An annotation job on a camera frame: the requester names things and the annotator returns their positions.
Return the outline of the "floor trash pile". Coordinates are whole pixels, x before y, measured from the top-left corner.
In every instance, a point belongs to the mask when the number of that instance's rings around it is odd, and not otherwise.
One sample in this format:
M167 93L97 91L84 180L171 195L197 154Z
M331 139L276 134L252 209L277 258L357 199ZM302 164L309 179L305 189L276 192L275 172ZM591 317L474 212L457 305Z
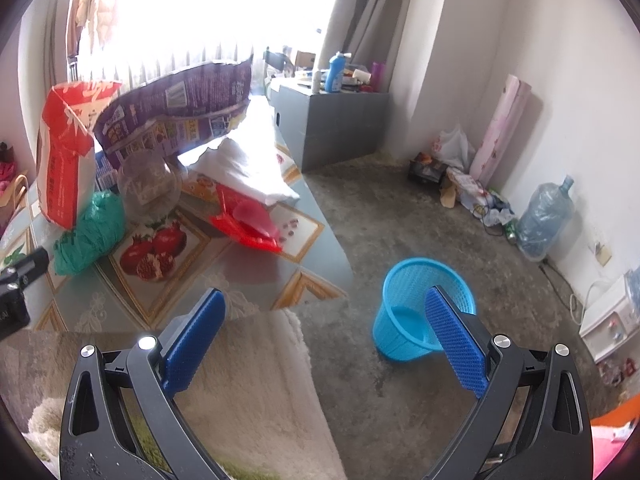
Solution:
M408 178L423 184L437 185L443 207L452 209L461 205L475 219L480 220L486 233L503 236L510 244L515 244L516 215L499 193L488 190L460 169L422 152L410 160Z

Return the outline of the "white plastic bag on floor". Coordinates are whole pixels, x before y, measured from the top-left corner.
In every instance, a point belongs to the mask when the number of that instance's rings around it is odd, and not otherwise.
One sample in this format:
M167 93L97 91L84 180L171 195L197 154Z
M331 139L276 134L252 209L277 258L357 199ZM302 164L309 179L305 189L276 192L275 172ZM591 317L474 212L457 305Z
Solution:
M468 172L476 154L460 124L449 131L441 131L434 139L431 152L439 162Z

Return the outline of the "clear plastic container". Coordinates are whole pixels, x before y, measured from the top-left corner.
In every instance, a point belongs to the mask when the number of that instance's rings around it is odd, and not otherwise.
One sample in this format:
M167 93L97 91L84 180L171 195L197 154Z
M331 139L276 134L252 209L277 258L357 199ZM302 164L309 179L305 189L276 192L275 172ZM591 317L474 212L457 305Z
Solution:
M117 186L126 218L137 224L164 220L181 194L178 172L151 150L137 151L122 162Z

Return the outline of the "fruit pattern tablecloth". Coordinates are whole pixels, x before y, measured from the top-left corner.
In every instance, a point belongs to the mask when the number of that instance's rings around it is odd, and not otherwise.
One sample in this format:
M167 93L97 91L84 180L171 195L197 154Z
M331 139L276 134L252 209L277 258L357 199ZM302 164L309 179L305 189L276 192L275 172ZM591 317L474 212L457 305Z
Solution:
M220 211L214 182L189 174L166 217L129 228L110 254L81 274L49 269L29 286L30 328L77 333L162 328L209 287L224 293L232 318L346 297L352 267L273 119L266 99L253 98L232 136L272 142L283 180L298 195L293 203L269 209L280 252L243 246L216 230L210 222Z

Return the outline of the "red plastic wrapper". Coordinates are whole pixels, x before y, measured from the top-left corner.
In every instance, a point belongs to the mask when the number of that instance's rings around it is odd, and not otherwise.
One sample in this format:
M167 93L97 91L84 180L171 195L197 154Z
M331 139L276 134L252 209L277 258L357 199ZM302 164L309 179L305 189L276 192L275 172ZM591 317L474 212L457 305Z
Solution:
M216 185L220 211L210 223L235 242L264 252L280 252L280 231L269 211L257 200L228 186Z

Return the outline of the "white cloth rag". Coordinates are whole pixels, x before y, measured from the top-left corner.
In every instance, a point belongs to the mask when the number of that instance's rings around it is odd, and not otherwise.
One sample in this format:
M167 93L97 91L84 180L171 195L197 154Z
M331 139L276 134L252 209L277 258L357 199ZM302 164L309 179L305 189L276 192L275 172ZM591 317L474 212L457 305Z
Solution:
M273 142L242 142L226 136L216 148L204 151L189 168L268 207L299 200L299 194L282 176Z

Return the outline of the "white small appliance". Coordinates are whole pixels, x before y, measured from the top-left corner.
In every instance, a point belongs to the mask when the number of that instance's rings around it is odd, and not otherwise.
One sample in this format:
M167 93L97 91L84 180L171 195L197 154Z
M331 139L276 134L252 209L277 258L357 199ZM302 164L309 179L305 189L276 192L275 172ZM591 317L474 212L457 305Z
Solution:
M593 361L600 363L620 350L639 331L639 307L622 275L587 308L579 336Z

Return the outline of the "pink rolled mat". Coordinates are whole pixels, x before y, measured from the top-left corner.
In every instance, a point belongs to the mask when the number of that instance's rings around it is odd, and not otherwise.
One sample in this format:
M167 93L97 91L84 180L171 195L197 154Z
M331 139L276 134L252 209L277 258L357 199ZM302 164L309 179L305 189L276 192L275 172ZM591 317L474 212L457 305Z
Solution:
M497 107L469 170L469 175L484 188L514 135L531 93L532 87L527 82L514 75L506 77Z

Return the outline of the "blue detergent bottle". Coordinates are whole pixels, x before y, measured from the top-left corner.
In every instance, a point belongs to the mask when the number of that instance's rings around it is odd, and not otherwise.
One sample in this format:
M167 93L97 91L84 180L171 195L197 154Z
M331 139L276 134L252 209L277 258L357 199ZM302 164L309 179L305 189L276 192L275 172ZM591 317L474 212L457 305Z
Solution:
M344 77L344 70L352 55L350 53L336 52L329 60L329 70L326 73L324 90L328 93L341 91Z

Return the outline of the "blue plastic waste basket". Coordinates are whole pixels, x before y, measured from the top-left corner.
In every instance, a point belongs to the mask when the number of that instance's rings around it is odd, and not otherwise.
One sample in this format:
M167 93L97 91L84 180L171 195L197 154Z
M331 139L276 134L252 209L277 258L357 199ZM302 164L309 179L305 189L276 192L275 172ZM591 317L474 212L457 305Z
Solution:
M424 301L433 286L443 289L460 311L476 314L474 296L465 280L446 264L429 258L402 260L386 274L372 339L386 359L409 362L441 352Z

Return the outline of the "purple snack bag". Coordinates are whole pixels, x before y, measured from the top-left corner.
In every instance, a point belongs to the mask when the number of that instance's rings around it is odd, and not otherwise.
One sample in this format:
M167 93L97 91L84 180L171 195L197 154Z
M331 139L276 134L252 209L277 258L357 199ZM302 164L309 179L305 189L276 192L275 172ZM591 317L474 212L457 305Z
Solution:
M93 127L102 153L117 169L141 150L170 157L225 136L246 115L252 63L208 62L122 94Z

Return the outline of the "red white paper bag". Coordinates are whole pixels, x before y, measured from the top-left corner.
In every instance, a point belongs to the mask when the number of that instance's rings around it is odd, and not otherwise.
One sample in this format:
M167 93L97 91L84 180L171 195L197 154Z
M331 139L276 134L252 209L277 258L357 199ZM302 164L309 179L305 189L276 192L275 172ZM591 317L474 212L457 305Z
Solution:
M37 139L37 191L42 213L63 229L88 207L96 177L93 127L116 96L116 81L71 81L51 87Z

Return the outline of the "magenta bottle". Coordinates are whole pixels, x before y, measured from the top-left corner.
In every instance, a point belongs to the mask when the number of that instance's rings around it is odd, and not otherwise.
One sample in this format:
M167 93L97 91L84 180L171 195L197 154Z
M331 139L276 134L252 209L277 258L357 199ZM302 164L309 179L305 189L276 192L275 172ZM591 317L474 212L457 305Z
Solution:
M385 64L382 62L373 62L371 65L370 87L374 92L381 90L383 76L385 72Z

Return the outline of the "green plastic bag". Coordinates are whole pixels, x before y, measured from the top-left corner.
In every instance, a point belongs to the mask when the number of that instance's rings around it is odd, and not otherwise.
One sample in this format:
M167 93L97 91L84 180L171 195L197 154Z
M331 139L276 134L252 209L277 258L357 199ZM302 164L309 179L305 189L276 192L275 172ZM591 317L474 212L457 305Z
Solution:
M76 226L54 243L54 272L62 276L81 273L119 244L125 231L120 196L111 191L95 192Z

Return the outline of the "grey cabinet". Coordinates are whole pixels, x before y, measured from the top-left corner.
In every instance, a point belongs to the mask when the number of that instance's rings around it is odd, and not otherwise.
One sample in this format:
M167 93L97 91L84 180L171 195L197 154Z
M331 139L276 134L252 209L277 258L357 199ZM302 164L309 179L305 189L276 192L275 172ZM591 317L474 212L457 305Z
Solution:
M274 122L300 171L370 155L381 147L390 96L314 93L295 79L273 90Z

